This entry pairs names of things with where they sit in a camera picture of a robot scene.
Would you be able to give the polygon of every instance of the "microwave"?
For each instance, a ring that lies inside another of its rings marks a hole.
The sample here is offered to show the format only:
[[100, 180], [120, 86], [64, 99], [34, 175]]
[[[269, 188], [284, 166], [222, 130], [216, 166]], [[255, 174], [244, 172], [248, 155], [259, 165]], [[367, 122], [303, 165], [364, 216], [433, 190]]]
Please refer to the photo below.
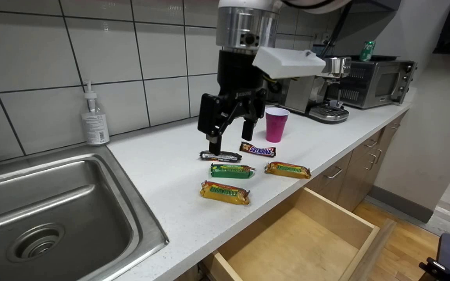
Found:
[[330, 99], [341, 96], [347, 107], [359, 110], [401, 104], [414, 71], [412, 61], [395, 61], [391, 57], [378, 57], [372, 61], [353, 58], [348, 77], [342, 79], [339, 86], [330, 86], [326, 94]]

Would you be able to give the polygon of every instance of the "yellow candy bar wrapper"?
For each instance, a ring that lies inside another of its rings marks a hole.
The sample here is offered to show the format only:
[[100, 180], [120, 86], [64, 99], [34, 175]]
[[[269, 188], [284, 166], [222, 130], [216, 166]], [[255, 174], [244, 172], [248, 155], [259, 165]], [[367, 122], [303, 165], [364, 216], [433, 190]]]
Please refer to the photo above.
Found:
[[220, 200], [233, 205], [248, 205], [248, 194], [250, 193], [244, 190], [214, 182], [205, 182], [203, 188], [200, 190], [200, 196], [205, 199]]
[[289, 179], [309, 179], [311, 174], [303, 166], [294, 166], [289, 163], [270, 163], [266, 168], [266, 174], [289, 177]]

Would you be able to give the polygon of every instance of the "green candy bar wrapper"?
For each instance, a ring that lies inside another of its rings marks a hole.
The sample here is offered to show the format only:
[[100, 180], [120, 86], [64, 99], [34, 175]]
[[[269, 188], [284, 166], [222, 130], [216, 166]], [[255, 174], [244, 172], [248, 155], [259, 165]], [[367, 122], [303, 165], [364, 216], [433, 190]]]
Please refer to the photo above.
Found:
[[255, 169], [248, 166], [211, 165], [212, 179], [251, 179]]

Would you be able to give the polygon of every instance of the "wooden drawer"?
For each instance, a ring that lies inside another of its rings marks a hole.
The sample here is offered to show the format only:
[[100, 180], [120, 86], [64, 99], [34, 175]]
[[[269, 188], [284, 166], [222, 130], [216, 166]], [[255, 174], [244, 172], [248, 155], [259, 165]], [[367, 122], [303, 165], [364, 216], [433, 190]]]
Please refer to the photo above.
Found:
[[384, 244], [378, 230], [303, 190], [208, 257], [205, 268], [217, 281], [362, 280]]

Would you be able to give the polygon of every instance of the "stainless steel sink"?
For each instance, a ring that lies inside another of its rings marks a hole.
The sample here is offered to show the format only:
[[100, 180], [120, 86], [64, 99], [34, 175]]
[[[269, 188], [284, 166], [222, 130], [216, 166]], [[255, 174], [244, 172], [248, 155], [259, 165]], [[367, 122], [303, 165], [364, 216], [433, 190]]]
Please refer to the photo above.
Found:
[[166, 244], [105, 147], [0, 165], [0, 281], [112, 280]]

